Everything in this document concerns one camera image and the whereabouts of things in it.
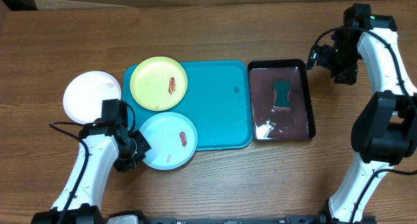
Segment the white plate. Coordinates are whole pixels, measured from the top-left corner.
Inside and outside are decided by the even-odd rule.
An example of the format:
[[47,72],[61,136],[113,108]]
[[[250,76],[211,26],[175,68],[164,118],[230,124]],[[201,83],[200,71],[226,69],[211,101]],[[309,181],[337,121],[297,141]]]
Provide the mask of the white plate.
[[121,87],[112,75],[90,71],[68,84],[63,95],[63,108],[71,120],[86,124],[101,117],[103,100],[120,100],[121,95]]

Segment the light blue plate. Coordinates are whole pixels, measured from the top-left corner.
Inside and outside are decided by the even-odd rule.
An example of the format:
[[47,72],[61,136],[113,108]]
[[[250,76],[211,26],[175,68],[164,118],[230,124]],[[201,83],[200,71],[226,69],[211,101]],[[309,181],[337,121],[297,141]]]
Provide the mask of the light blue plate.
[[157,170],[171,170],[183,166],[194,155],[198,134],[190,119],[174,112],[156,114],[140,127],[151,149],[143,160]]

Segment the green sponge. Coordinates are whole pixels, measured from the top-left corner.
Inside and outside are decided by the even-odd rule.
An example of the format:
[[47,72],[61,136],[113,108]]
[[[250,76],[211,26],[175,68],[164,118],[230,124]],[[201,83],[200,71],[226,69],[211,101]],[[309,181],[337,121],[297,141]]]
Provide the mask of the green sponge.
[[285,80],[275,80],[274,82],[274,105],[275,110],[288,110],[291,108],[289,95],[291,83]]

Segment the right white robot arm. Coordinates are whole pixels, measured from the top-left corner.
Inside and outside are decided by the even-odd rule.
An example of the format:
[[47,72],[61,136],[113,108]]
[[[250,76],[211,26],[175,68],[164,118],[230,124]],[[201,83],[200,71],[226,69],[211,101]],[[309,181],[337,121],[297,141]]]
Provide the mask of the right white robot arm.
[[315,42],[306,68],[322,66],[336,83],[353,85],[363,60],[372,97],[352,126],[352,163],[314,222],[375,223],[363,215],[366,204],[382,179],[399,174],[394,167],[416,151],[416,87],[405,70],[392,16],[355,3],[344,11],[343,25],[327,33],[333,45]]

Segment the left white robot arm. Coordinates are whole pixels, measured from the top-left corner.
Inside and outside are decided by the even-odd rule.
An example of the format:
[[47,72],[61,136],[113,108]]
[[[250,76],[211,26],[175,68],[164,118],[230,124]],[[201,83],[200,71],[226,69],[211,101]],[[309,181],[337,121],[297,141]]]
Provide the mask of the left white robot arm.
[[81,125],[75,140],[79,152],[66,186],[50,210],[32,223],[146,223],[141,212],[121,212],[105,219],[101,204],[111,168],[136,168],[150,145],[128,119],[132,106],[118,99],[102,102],[101,116]]

